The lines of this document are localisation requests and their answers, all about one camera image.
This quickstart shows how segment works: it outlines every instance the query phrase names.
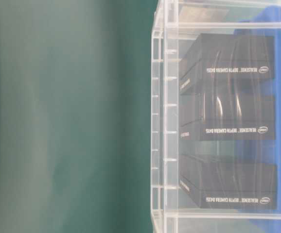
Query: black product box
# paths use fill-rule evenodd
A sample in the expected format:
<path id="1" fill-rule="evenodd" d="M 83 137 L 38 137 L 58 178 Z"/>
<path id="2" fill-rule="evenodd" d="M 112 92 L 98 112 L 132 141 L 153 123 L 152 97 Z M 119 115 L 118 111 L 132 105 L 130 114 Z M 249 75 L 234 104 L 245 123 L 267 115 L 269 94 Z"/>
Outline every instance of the black product box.
<path id="1" fill-rule="evenodd" d="M 202 33 L 179 63 L 180 93 L 252 88 L 273 76 L 271 36 Z"/>
<path id="2" fill-rule="evenodd" d="M 277 168 L 181 155 L 179 184 L 200 208 L 276 209 Z"/>
<path id="3" fill-rule="evenodd" d="M 180 96 L 183 140 L 274 140 L 273 96 L 212 94 Z"/>
<path id="4" fill-rule="evenodd" d="M 180 126 L 198 120 L 275 121 L 273 96 L 202 93 L 180 96 Z"/>

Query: transparent plastic container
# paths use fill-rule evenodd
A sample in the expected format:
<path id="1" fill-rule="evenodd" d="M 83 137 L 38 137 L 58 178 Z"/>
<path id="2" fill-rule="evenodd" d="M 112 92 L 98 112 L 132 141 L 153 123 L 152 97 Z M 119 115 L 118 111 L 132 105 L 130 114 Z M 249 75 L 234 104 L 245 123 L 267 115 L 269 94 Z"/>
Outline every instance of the transparent plastic container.
<path id="1" fill-rule="evenodd" d="M 160 0 L 156 233 L 281 233 L 281 0 Z"/>

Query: plastic container wall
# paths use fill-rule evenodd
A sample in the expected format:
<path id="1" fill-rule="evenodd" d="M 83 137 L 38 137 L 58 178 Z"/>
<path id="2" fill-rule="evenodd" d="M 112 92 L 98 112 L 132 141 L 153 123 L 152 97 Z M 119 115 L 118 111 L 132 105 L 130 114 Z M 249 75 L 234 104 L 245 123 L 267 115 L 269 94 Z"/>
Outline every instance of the plastic container wall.
<path id="1" fill-rule="evenodd" d="M 281 0 L 160 0 L 151 84 L 154 231 L 281 233 Z"/>

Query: stack of boxes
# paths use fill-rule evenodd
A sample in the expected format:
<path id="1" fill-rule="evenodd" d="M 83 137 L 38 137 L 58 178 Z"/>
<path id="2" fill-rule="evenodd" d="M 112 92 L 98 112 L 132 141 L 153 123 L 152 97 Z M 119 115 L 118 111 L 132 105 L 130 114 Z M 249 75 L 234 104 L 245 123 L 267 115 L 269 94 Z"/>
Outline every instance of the stack of boxes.
<path id="1" fill-rule="evenodd" d="M 275 140 L 273 43 L 201 34 L 179 63 L 179 184 L 200 208 L 276 208 L 276 165 L 236 148 Z"/>

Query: teal wall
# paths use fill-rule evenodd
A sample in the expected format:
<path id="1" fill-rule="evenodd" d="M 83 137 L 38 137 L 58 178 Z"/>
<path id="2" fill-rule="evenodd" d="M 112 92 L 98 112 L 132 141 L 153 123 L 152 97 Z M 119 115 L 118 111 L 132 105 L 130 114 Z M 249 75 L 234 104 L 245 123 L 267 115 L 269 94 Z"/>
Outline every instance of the teal wall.
<path id="1" fill-rule="evenodd" d="M 0 0 L 0 233 L 152 231 L 155 6 Z"/>

